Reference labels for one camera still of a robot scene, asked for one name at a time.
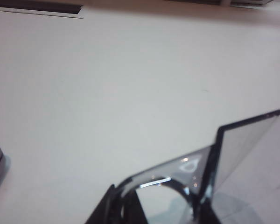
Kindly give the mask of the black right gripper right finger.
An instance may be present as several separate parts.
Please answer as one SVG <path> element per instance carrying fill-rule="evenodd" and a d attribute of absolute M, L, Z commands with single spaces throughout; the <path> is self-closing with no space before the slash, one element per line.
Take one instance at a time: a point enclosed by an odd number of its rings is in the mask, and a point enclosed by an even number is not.
<path fill-rule="evenodd" d="M 123 204 L 123 224 L 146 224 L 147 219 L 136 190 L 130 191 Z"/>

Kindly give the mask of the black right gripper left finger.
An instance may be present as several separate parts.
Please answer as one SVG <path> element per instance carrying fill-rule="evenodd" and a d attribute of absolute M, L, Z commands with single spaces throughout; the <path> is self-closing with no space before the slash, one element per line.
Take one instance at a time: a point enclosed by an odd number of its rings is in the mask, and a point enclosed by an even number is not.
<path fill-rule="evenodd" d="M 108 207 L 113 192 L 115 191 L 115 185 L 112 184 L 105 192 L 98 205 L 85 221 L 85 224 L 105 224 L 106 217 L 108 217 Z"/>

